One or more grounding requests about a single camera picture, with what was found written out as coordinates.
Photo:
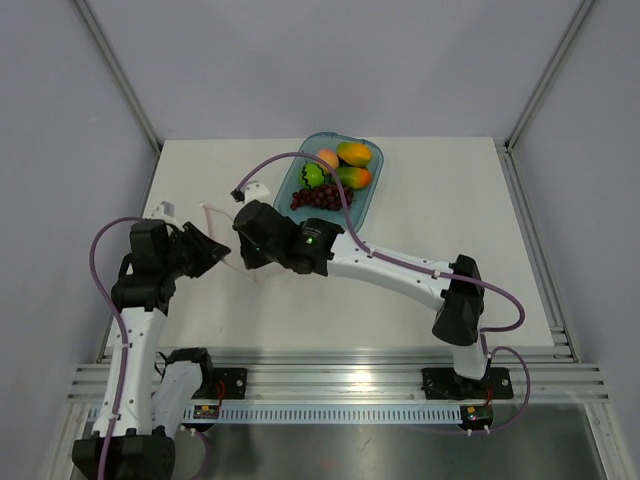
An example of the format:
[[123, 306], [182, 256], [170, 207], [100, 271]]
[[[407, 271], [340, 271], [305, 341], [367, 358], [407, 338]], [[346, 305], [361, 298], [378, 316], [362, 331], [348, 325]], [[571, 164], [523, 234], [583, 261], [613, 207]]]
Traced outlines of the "clear zip top bag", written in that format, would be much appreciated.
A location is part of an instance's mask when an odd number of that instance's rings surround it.
[[246, 268], [241, 256], [240, 239], [238, 233], [233, 229], [234, 214], [237, 210], [223, 209], [205, 202], [200, 202], [199, 206], [204, 213], [208, 236], [231, 249], [231, 253], [223, 259], [223, 263], [229, 269], [255, 283], [266, 283], [283, 274], [282, 269], [275, 264], [254, 270]]

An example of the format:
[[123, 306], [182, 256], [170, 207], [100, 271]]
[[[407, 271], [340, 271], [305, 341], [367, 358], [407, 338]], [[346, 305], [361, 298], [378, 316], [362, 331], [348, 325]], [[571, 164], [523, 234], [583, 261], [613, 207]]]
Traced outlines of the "teal plastic tray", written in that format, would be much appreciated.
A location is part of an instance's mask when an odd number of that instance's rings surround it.
[[[356, 142], [367, 145], [373, 153], [373, 159], [369, 163], [366, 169], [368, 169], [373, 175], [372, 183], [365, 189], [352, 190], [343, 186], [346, 201], [348, 206], [349, 215], [351, 218], [352, 226], [354, 229], [359, 229], [364, 222], [369, 204], [373, 198], [376, 183], [379, 178], [379, 174], [382, 170], [384, 163], [384, 155], [378, 146], [368, 140], [356, 139], [345, 135], [340, 135], [332, 132], [320, 132], [316, 133], [302, 142], [300, 151], [304, 154], [316, 155], [317, 152], [323, 148], [331, 149], [336, 153], [336, 147], [341, 142]], [[301, 207], [297, 210], [290, 208], [291, 196], [295, 191], [302, 189], [300, 183], [300, 171], [306, 163], [317, 162], [308, 159], [304, 156], [296, 157], [287, 174], [282, 181], [280, 189], [273, 201], [273, 207], [282, 215], [289, 217], [292, 221], [300, 224], [309, 218], [319, 218], [331, 223], [340, 225], [342, 228], [347, 227], [347, 223], [344, 217], [344, 209], [341, 211], [328, 211], [311, 208], [308, 206]], [[340, 160], [340, 166], [351, 166]], [[328, 185], [336, 185], [331, 174], [321, 166], [326, 172], [329, 178]]]

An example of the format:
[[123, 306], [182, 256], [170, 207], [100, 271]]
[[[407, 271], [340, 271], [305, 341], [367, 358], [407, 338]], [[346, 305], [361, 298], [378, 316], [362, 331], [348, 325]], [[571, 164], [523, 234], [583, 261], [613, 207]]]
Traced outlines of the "orange toy peach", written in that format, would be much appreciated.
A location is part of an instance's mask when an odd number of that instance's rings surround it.
[[340, 166], [340, 160], [337, 154], [328, 148], [323, 148], [317, 152], [317, 157], [323, 160], [331, 168], [336, 169]]

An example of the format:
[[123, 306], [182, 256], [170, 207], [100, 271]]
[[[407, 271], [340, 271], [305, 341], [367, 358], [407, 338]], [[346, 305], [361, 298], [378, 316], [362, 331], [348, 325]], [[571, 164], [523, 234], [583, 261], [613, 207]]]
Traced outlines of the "toy mango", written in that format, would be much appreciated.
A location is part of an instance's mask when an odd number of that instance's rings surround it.
[[352, 190], [367, 188], [373, 181], [372, 173], [366, 168], [341, 166], [336, 170], [341, 184]]
[[336, 147], [336, 155], [344, 163], [358, 168], [367, 167], [373, 159], [370, 148], [356, 142], [341, 142]]

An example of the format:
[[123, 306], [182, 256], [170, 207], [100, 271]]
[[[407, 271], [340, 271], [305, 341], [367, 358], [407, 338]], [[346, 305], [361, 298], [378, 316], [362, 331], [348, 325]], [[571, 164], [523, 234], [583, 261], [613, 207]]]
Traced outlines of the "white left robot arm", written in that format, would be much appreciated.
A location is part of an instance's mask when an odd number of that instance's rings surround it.
[[190, 222], [127, 221], [130, 250], [117, 281], [96, 285], [117, 327], [109, 377], [92, 433], [75, 441], [72, 461], [88, 479], [169, 479], [187, 404], [214, 390], [216, 374], [206, 349], [178, 349], [155, 386], [158, 343], [177, 280], [201, 277], [231, 250]]

